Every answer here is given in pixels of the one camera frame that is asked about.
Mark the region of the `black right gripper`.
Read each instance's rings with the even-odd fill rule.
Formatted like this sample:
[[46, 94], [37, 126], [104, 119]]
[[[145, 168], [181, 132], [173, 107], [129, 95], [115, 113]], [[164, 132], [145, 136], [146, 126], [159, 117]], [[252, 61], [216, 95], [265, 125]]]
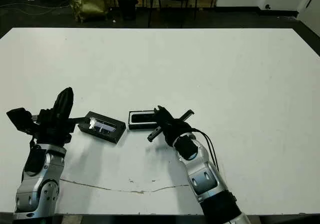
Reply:
[[166, 108], [158, 106], [154, 108], [153, 119], [156, 123], [156, 128], [148, 135], [147, 140], [152, 142], [160, 133], [164, 134], [167, 144], [174, 144], [176, 139], [184, 133], [191, 132], [191, 126], [186, 122], [186, 119], [194, 114], [189, 109], [180, 118], [174, 118]]

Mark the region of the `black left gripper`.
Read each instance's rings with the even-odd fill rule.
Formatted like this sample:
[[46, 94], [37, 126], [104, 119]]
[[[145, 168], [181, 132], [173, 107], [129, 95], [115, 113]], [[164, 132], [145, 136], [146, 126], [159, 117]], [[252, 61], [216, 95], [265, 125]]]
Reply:
[[74, 101], [73, 89], [65, 88], [59, 93], [52, 109], [41, 109], [31, 120], [36, 128], [32, 134], [31, 147], [51, 144], [63, 147], [71, 141], [76, 124], [88, 124], [89, 117], [70, 118]]

